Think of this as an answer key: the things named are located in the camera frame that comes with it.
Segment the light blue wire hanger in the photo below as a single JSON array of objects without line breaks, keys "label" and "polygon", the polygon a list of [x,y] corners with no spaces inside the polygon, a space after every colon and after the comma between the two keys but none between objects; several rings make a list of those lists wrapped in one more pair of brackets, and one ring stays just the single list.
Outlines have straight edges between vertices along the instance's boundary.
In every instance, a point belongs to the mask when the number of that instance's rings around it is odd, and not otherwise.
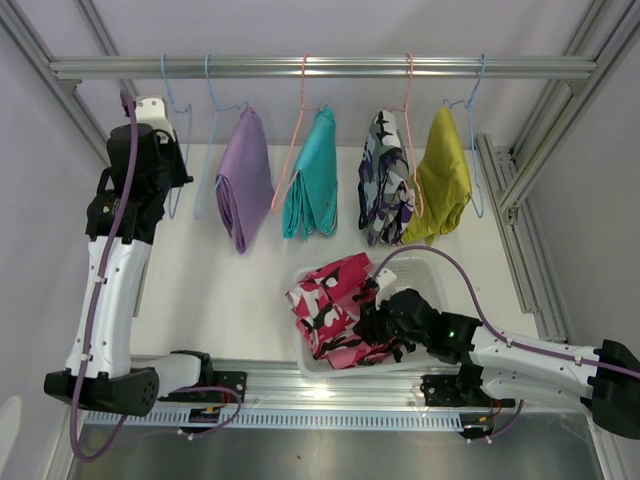
[{"label": "light blue wire hanger", "polygon": [[[191,145],[191,134],[192,134],[192,125],[193,125],[193,108],[192,105],[190,103],[188,103],[186,106],[184,107],[179,107],[176,100],[175,100],[175,95],[174,92],[172,90],[171,87],[171,83],[169,80],[169,76],[167,74],[167,66],[168,66],[168,60],[167,60],[167,55],[165,53],[162,53],[160,56],[160,67],[161,67],[161,75],[162,75],[162,79],[164,82],[164,86],[165,86],[165,90],[167,93],[167,98],[169,101],[169,105],[170,105],[170,110],[171,110],[171,124],[173,127],[173,130],[175,132],[175,136],[178,136],[178,130],[179,130],[179,126],[182,123],[183,120],[186,120],[187,123],[187,149],[186,149],[186,160],[185,160],[185,164],[189,163],[189,156],[190,156],[190,145]],[[178,187],[177,189],[173,189],[170,193],[169,193],[169,198],[168,198],[168,213],[169,213],[169,218],[170,219],[174,219],[180,204],[180,200],[182,197],[182,187]]]}]

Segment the blue hanger of purple trousers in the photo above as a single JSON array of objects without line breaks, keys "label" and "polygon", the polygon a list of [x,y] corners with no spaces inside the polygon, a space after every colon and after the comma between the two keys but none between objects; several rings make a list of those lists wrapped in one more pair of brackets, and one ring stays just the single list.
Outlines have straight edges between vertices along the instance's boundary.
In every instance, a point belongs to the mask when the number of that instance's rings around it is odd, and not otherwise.
[{"label": "blue hanger of purple trousers", "polygon": [[228,106],[222,106],[219,103],[215,86],[210,73],[210,70],[211,70],[210,62],[212,60],[212,57],[213,55],[211,53],[207,53],[203,61],[203,70],[205,74],[205,80],[207,83],[211,106],[213,108],[213,117],[211,122],[211,128],[209,131],[208,141],[206,145],[200,183],[196,191],[196,198],[195,198],[194,207],[193,207],[193,215],[196,220],[200,220],[206,215],[207,211],[209,210],[209,206],[214,198],[216,190],[218,188],[217,180],[214,181],[214,186],[210,185],[212,148],[214,146],[214,140],[216,135],[217,123],[218,123],[218,115],[220,113],[234,111],[234,110],[243,111],[248,106],[247,101],[236,103],[233,105],[228,105]]}]

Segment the pink camouflage trousers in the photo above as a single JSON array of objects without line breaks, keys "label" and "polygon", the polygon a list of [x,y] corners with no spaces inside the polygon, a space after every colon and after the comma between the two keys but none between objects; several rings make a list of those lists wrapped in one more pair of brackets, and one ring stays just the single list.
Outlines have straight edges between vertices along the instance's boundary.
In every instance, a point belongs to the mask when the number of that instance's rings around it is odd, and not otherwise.
[{"label": "pink camouflage trousers", "polygon": [[361,327],[361,308],[375,302],[374,265],[364,252],[343,257],[304,275],[286,294],[296,328],[314,360],[334,370],[399,363],[415,346],[396,337],[377,337]]}]

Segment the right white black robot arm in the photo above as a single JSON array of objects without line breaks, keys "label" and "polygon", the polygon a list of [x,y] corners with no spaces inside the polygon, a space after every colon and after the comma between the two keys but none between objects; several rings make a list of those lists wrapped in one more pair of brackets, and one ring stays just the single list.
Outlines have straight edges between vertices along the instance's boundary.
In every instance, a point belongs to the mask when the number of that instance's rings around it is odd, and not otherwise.
[{"label": "right white black robot arm", "polygon": [[380,305],[364,304],[354,331],[375,345],[422,345],[443,363],[476,368],[455,380],[456,395],[467,404],[478,404],[490,394],[485,373],[511,369],[560,395],[576,397],[605,430],[639,438],[639,360],[619,342],[605,339],[596,348],[510,337],[486,321],[440,312],[413,289]]}]

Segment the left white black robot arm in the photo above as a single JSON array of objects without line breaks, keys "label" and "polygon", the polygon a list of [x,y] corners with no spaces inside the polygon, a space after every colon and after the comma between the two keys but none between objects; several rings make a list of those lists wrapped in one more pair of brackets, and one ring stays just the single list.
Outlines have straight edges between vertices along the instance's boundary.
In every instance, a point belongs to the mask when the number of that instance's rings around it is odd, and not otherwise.
[{"label": "left white black robot arm", "polygon": [[172,352],[133,364],[130,340],[157,224],[172,189],[192,182],[175,130],[122,125],[106,142],[110,165],[87,208],[88,280],[76,339],[65,366],[44,379],[47,395],[82,410],[144,416],[181,389],[203,401],[216,378],[202,355]]}]

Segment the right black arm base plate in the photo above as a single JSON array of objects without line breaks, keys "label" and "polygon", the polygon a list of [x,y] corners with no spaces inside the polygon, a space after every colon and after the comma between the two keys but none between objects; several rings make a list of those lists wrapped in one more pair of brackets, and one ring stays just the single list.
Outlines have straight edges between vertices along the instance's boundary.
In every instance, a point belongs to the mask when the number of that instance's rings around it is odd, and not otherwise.
[{"label": "right black arm base plate", "polygon": [[460,435],[468,442],[488,440],[496,432],[496,420],[505,408],[516,406],[512,398],[496,398],[486,393],[480,377],[459,371],[455,375],[424,375],[420,390],[427,407],[462,409],[472,407],[481,412],[461,414]]}]

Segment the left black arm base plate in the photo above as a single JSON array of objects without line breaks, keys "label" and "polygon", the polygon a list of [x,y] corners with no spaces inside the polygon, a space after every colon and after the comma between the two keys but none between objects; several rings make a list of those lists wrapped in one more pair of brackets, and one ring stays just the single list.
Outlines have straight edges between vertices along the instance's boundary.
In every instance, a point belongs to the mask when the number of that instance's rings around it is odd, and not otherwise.
[{"label": "left black arm base plate", "polygon": [[181,436],[200,438],[233,425],[239,419],[244,405],[246,380],[245,372],[214,372],[211,377],[205,377],[195,385],[159,396],[158,401],[204,404],[204,407],[192,407],[187,425],[178,429]]}]

